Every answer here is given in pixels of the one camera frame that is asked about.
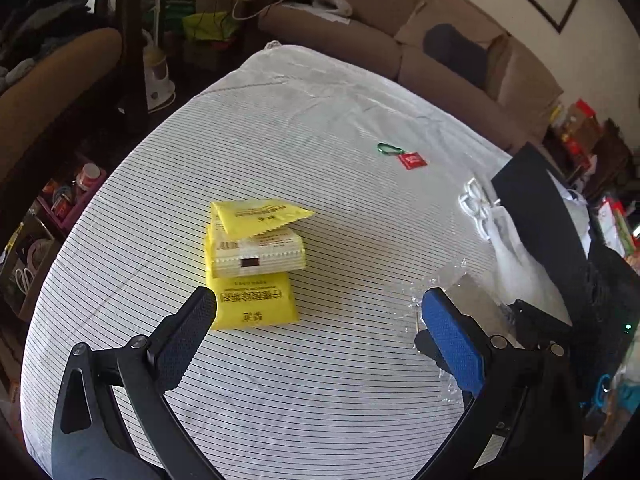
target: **table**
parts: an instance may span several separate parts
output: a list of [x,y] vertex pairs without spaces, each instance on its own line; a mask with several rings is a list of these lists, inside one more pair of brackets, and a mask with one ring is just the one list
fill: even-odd
[[[407,171],[389,142],[429,163]],[[287,46],[259,52],[169,117],[116,169],[52,266],[22,374],[30,453],[50,468],[50,432],[70,348],[150,333],[204,284],[212,200],[280,197],[308,267],[292,272],[299,324],[209,332],[176,390],[186,430],[228,479],[411,478],[462,414],[446,379],[390,322],[392,292],[465,257],[482,281],[490,244],[458,208],[509,155],[366,70]],[[158,463],[126,394],[122,415]]]

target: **blue gripper pad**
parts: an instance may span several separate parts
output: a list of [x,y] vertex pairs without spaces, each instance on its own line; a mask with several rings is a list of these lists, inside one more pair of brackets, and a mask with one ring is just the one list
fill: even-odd
[[422,297],[422,319],[458,386],[477,397],[484,383],[482,357],[449,313],[445,301],[455,308],[441,289],[427,290]]

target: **keychain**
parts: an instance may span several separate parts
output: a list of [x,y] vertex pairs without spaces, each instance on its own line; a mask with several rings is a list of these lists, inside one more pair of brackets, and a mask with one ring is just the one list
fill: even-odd
[[385,142],[378,143],[378,151],[383,155],[396,155],[408,170],[414,170],[415,168],[421,168],[427,165],[427,161],[424,160],[419,153],[407,153],[402,148],[386,144]]

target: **yellow package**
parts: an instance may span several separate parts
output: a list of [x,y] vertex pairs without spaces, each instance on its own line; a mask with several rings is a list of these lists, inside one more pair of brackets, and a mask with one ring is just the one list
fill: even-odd
[[295,323],[300,320],[286,272],[242,278],[210,278],[218,304],[211,328],[226,330]]
[[218,222],[214,230],[211,224],[208,225],[205,244],[210,245],[205,250],[211,254],[210,272],[214,278],[271,274],[306,267],[304,242],[287,226],[230,241]]
[[215,225],[218,216],[230,240],[259,235],[313,213],[279,198],[211,203],[211,223]]
[[213,247],[211,246],[211,236],[210,236],[210,228],[211,225],[207,226],[207,232],[204,235],[203,245],[204,245],[204,267],[206,270],[206,285],[213,290],[212,279],[215,276],[214,266],[216,265],[213,259]]

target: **yellow sachet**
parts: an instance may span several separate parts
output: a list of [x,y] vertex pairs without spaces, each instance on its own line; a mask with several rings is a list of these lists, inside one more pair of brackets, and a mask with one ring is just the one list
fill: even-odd
[[242,278],[210,278],[216,295],[216,318],[211,328],[226,330],[294,323],[300,320],[286,272]]
[[205,236],[209,270],[214,278],[271,274],[306,267],[304,242],[288,226],[231,241],[222,222],[216,218],[215,226],[207,225]]
[[218,216],[230,240],[259,235],[313,213],[279,198],[211,203],[211,223],[215,225]]
[[211,241],[213,240],[212,237],[212,227],[211,224],[209,224],[207,226],[207,232],[204,235],[204,238],[202,239],[202,244],[204,246],[204,267],[206,270],[206,285],[213,290],[213,286],[212,286],[212,281],[213,277],[216,275],[215,273],[215,261],[214,261],[214,256],[213,256],[213,247],[211,245]]

